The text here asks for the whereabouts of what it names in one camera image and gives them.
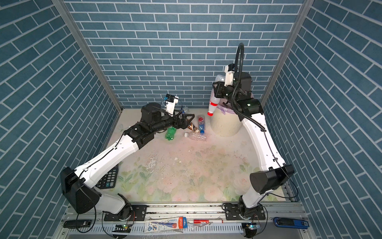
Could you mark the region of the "amber small bottle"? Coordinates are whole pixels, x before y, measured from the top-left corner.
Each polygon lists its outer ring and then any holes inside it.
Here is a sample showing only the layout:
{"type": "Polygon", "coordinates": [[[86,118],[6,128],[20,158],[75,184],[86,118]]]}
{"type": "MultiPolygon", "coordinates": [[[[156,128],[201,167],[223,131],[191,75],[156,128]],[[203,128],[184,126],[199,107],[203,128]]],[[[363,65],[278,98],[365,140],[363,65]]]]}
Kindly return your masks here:
{"type": "Polygon", "coordinates": [[[190,129],[191,131],[196,132],[196,133],[200,132],[198,127],[196,127],[192,122],[188,125],[188,129],[190,129]]]}

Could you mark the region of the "green soda bottle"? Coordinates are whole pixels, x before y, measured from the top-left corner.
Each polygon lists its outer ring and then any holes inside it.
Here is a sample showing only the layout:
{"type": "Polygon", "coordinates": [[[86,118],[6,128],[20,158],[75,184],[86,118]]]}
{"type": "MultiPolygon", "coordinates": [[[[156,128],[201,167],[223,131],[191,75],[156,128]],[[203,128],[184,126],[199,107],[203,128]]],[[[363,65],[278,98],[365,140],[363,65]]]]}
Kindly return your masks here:
{"type": "Polygon", "coordinates": [[[173,140],[173,139],[174,139],[174,136],[175,136],[175,134],[176,134],[176,131],[177,131],[177,129],[174,128],[174,127],[170,127],[170,128],[168,128],[167,131],[166,131],[165,139],[167,139],[167,140],[173,140]]]}

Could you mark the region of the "clear bottle red cap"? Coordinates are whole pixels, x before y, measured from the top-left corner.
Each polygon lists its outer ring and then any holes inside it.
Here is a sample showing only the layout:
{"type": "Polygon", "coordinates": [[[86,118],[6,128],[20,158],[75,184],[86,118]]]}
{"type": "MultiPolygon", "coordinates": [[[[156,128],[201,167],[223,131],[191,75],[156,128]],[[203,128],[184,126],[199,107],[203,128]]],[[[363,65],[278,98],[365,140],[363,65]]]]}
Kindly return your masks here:
{"type": "MultiPolygon", "coordinates": [[[[225,77],[223,75],[217,75],[214,83],[216,82],[225,82],[225,77]]],[[[218,103],[220,102],[220,98],[216,98],[214,94],[214,88],[211,90],[210,95],[210,104],[208,109],[208,116],[213,116],[214,111],[216,110],[218,103]]]]}

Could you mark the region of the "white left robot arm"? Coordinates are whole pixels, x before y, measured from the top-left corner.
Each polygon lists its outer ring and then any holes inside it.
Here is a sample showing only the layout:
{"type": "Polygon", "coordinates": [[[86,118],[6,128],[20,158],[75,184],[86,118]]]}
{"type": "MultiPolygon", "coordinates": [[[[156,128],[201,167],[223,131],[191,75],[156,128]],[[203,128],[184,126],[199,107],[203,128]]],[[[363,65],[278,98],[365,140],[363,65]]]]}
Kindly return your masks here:
{"type": "Polygon", "coordinates": [[[154,139],[155,133],[170,127],[186,129],[194,119],[193,114],[178,114],[145,118],[125,130],[120,139],[90,161],[61,171],[62,194],[77,214],[84,214],[91,209],[128,217],[131,204],[124,196],[103,194],[97,183],[111,169],[129,155],[142,149],[154,139]]]}

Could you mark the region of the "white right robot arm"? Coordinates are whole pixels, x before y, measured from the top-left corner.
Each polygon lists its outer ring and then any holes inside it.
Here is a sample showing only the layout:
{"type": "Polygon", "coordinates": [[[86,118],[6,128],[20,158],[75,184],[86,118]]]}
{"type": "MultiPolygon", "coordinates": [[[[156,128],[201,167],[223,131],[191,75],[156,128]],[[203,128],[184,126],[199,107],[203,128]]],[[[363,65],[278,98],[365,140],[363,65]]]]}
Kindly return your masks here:
{"type": "Polygon", "coordinates": [[[294,174],[294,167],[285,163],[271,138],[261,103],[252,97],[251,83],[248,73],[227,70],[224,76],[218,75],[212,85],[208,110],[212,116],[220,101],[226,99],[256,149],[260,170],[250,174],[251,186],[239,199],[242,213],[258,207],[266,195],[284,185],[294,174]]]}

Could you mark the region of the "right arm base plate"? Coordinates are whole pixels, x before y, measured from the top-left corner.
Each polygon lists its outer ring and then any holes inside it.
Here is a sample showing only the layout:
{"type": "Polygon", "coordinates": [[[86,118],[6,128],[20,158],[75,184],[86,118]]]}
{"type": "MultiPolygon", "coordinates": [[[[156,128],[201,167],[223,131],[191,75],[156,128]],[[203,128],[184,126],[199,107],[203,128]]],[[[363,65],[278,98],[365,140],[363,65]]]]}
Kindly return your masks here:
{"type": "Polygon", "coordinates": [[[243,205],[223,203],[221,205],[222,210],[225,213],[225,218],[228,221],[238,220],[265,220],[265,210],[262,206],[248,209],[243,205]]]}

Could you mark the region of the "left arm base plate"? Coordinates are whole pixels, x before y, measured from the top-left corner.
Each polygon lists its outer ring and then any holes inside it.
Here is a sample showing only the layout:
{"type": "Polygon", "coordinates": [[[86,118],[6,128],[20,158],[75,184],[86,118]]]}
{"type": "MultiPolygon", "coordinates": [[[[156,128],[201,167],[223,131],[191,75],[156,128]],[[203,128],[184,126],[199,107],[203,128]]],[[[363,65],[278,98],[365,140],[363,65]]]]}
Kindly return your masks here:
{"type": "Polygon", "coordinates": [[[118,222],[118,221],[144,221],[147,212],[147,205],[132,205],[127,212],[120,212],[118,214],[105,213],[103,218],[106,222],[118,222]]]}

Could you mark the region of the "clear ribbed bottle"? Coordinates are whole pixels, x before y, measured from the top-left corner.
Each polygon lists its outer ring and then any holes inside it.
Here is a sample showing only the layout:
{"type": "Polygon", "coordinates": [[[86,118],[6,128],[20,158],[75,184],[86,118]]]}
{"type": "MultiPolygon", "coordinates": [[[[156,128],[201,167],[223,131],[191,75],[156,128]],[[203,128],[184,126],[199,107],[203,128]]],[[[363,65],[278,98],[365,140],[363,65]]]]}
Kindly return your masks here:
{"type": "Polygon", "coordinates": [[[205,135],[202,135],[198,132],[185,132],[184,137],[189,138],[191,140],[196,141],[206,141],[207,137],[205,135]]]}

